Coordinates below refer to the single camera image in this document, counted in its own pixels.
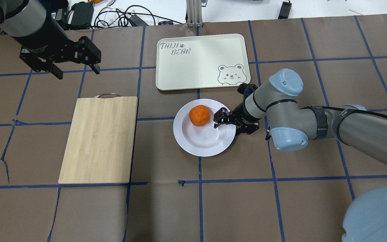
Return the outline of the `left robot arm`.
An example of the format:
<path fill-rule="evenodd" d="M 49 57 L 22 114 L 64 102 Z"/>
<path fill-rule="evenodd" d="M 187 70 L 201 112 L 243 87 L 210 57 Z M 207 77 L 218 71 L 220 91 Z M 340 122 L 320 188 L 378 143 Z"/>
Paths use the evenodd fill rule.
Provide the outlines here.
<path fill-rule="evenodd" d="M 72 41 L 37 0 L 0 0 L 0 29 L 22 47 L 20 59 L 33 71 L 58 79 L 63 71 L 57 63 L 73 62 L 100 73 L 101 51 L 86 36 Z"/>

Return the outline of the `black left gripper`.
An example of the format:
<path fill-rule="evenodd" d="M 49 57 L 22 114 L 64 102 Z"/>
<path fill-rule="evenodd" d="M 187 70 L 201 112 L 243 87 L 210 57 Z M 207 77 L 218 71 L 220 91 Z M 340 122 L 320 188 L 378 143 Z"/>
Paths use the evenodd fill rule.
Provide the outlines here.
<path fill-rule="evenodd" d="M 21 47 L 20 59 L 35 72 L 47 72 L 57 79 L 63 79 L 63 71 L 56 66 L 56 63 L 73 62 L 89 66 L 95 74 L 101 72 L 101 50 L 92 42 L 89 37 L 83 36 L 77 42 L 64 44 L 56 53 L 49 57 L 42 57 L 32 53 L 31 50 Z"/>

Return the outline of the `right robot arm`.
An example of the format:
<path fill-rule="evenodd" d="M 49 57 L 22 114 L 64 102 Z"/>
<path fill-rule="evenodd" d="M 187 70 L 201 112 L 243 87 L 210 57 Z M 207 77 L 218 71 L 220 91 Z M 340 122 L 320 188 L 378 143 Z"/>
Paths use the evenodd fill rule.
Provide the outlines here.
<path fill-rule="evenodd" d="M 367 111 L 360 105 L 330 107 L 310 105 L 299 108 L 296 97 L 303 91 L 301 77 L 281 69 L 260 87 L 246 83 L 241 65 L 219 66 L 218 82 L 237 85 L 243 101 L 229 111 L 214 115 L 214 127 L 236 126 L 235 134 L 252 134 L 259 120 L 268 120 L 267 139 L 277 150 L 294 152 L 307 147 L 309 140 L 335 138 L 340 143 L 387 165 L 387 116 Z M 343 219 L 343 242 L 387 242 L 387 186 L 356 198 Z"/>

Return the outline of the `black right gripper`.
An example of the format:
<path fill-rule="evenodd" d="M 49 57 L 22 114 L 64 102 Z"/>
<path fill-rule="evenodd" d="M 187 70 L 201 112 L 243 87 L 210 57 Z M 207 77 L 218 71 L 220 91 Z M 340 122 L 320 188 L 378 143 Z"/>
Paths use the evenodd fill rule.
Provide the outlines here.
<path fill-rule="evenodd" d="M 235 125 L 236 136 L 240 134 L 251 135 L 259 129 L 259 119 L 250 115 L 243 103 L 238 104 L 232 112 L 228 111 L 227 108 L 220 108 L 214 113 L 213 122 L 214 129 L 221 125 Z"/>

